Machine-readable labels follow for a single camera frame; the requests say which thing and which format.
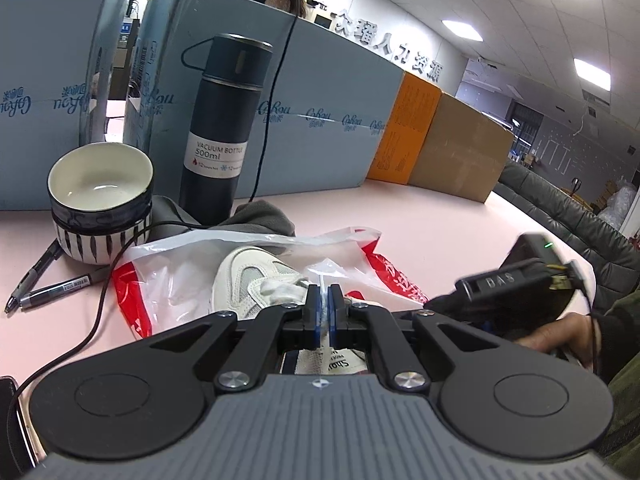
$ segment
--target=pen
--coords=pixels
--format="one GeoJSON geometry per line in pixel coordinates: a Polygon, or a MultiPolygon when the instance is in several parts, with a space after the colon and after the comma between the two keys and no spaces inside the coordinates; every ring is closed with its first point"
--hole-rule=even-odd
{"type": "Polygon", "coordinates": [[[44,288],[39,288],[38,290],[34,290],[31,294],[27,294],[20,300],[20,309],[25,312],[27,310],[31,310],[32,308],[36,308],[37,306],[42,306],[46,303],[56,300],[57,298],[67,296],[68,294],[71,294],[76,290],[85,288],[86,286],[103,282],[107,279],[108,275],[109,266],[105,266],[94,270],[94,272],[84,274],[83,276],[78,276],[77,278],[73,278],[66,282],[60,282],[56,283],[55,285],[49,285],[44,288]]]}
{"type": "Polygon", "coordinates": [[[31,269],[29,269],[29,271],[20,280],[20,283],[15,287],[11,296],[9,296],[9,301],[7,301],[6,307],[4,308],[5,314],[11,314],[20,306],[20,298],[33,288],[33,285],[35,285],[42,273],[47,269],[47,267],[49,267],[49,264],[53,260],[57,260],[61,254],[62,248],[60,247],[58,240],[54,240],[35,265],[31,267],[31,269]]]}

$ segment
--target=shoe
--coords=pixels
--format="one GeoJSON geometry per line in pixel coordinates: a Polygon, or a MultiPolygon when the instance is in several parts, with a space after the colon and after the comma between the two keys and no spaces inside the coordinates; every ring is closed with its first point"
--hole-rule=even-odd
{"type": "MultiPolygon", "coordinates": [[[[211,312],[232,310],[238,319],[254,319],[265,307],[303,304],[309,281],[273,254],[258,247],[240,247],[220,264],[213,282],[211,312]]],[[[325,335],[318,350],[301,350],[297,374],[355,374],[367,370],[364,355],[333,350],[325,335]]]]}

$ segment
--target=hand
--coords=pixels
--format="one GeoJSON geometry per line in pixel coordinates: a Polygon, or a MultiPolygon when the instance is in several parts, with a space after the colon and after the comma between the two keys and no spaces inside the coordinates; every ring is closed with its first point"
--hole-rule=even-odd
{"type": "MultiPolygon", "coordinates": [[[[596,352],[599,354],[602,336],[598,322],[596,320],[593,322],[595,323],[596,352]]],[[[518,339],[516,343],[544,353],[568,346],[582,366],[593,369],[593,332],[590,316],[571,312],[562,319],[540,327],[531,335],[518,339]]]]}

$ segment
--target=leather sofa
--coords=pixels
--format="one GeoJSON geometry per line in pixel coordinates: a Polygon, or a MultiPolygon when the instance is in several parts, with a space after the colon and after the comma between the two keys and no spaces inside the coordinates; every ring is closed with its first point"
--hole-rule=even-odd
{"type": "Polygon", "coordinates": [[[551,231],[593,266],[596,312],[606,312],[616,300],[636,290],[640,252],[620,232],[544,178],[509,160],[494,192],[551,231]]]}

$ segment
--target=pink table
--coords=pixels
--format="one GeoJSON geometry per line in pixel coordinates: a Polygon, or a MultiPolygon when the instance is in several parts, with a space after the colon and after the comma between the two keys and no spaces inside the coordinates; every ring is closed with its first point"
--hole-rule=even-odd
{"type": "MultiPolygon", "coordinates": [[[[433,191],[367,181],[357,189],[271,197],[296,225],[299,235],[317,235],[346,226],[382,231],[378,252],[430,297],[452,291],[456,279],[498,267],[524,232],[545,233],[565,260],[577,260],[593,299],[591,265],[574,250],[501,197],[485,204],[433,191]]],[[[54,238],[49,212],[0,212],[0,298],[54,238]]],[[[77,276],[84,267],[63,256],[38,287],[77,276]]],[[[18,382],[80,342],[94,322],[99,289],[87,288],[56,303],[10,319],[0,314],[0,376],[18,382]]],[[[586,313],[576,295],[569,310],[586,313]]],[[[98,335],[81,357],[133,341],[124,318],[108,298],[98,335]]]]}

